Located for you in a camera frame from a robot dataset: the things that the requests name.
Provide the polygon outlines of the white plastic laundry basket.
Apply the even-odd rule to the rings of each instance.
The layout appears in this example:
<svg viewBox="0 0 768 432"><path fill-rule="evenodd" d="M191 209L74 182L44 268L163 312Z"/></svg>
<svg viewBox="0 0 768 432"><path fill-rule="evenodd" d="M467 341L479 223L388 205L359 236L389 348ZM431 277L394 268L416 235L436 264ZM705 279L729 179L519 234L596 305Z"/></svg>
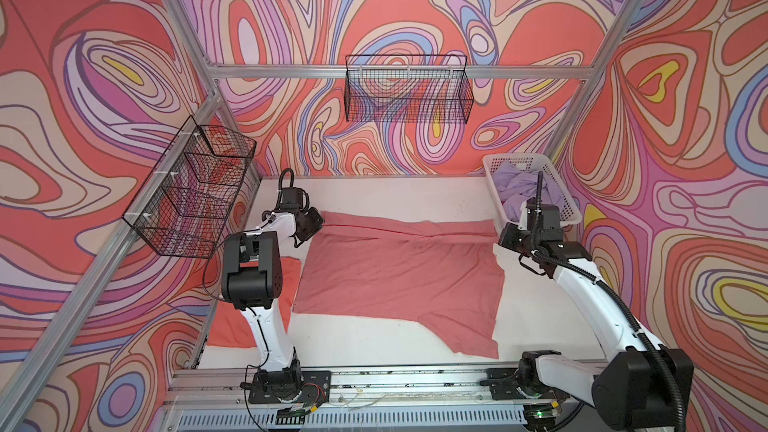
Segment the white plastic laundry basket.
<svg viewBox="0 0 768 432"><path fill-rule="evenodd" d="M538 175L540 172L542 172L543 175L547 174L549 177L551 177L560 187L561 192L563 193L563 196L566 200L564 211L560 211L561 225L563 227L569 225L577 225L582 221L581 212L579 211L579 208L572 195L568 191L564 180L560 177L552 162L545 155L535 153L491 154L484 156L482 163L485 172L485 178L491 195L491 200L496 208L497 218L495 219L495 222L499 229L501 229L508 222L512 222L507 219L504 213L501 201L491 179L491 174L495 172L497 168L504 162L515 164L519 169L523 171L537 172ZM525 204L526 203L524 203L521 207L520 219L523 216L523 207Z"/></svg>

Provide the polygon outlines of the pink t shirt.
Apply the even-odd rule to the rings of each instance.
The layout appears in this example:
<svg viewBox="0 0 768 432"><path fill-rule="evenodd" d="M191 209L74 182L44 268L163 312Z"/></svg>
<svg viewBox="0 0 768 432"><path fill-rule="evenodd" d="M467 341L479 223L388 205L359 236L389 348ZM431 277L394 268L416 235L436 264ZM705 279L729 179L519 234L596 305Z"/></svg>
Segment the pink t shirt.
<svg viewBox="0 0 768 432"><path fill-rule="evenodd" d="M323 218L293 312L415 322L454 353L498 358L493 335L505 272L493 221Z"/></svg>

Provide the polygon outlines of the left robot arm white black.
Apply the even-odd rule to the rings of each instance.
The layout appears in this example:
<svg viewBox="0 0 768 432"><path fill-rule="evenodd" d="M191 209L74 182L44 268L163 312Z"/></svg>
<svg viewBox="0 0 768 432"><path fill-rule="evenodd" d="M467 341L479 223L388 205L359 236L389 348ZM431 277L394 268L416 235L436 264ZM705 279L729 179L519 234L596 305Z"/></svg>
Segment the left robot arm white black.
<svg viewBox="0 0 768 432"><path fill-rule="evenodd" d="M284 284L280 243L292 238L298 248L323 222L305 190L280 186L276 206L261 224L224 240L221 294L246 319L259 351L256 371L243 383L251 403L291 403L302 395L300 361L279 307Z"/></svg>

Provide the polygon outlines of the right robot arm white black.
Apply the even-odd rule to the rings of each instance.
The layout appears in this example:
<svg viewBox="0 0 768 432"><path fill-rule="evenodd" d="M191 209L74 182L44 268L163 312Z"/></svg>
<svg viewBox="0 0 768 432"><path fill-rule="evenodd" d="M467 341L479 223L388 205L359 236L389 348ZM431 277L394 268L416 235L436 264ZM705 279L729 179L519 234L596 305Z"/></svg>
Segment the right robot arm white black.
<svg viewBox="0 0 768 432"><path fill-rule="evenodd" d="M526 351L514 376L519 392L535 397L559 390L594 408L617 431L685 430L693 361L642 325L586 249L566 240L558 207L528 200L520 223L508 223L499 244L532 260L535 274L570 297L605 356L604 365L589 366L554 350Z"/></svg>

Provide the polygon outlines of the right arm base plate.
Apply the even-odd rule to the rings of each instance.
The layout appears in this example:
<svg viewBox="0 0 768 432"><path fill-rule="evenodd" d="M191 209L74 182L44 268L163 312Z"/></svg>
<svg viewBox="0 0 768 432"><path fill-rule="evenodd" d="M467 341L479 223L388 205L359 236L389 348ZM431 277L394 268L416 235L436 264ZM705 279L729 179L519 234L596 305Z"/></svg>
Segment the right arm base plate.
<svg viewBox="0 0 768 432"><path fill-rule="evenodd" d="M486 387L493 400L562 400L569 395L542 384L528 367L489 368L486 377L478 382Z"/></svg>

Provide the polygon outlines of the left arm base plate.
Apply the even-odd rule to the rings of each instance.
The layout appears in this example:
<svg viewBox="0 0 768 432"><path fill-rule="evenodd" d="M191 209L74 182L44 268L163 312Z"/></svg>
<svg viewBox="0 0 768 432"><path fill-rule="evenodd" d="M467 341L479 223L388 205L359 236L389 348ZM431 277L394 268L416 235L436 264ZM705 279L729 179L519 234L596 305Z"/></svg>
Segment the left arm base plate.
<svg viewBox="0 0 768 432"><path fill-rule="evenodd" d="M292 372L257 372L245 392L249 404L321 405L328 401L330 370Z"/></svg>

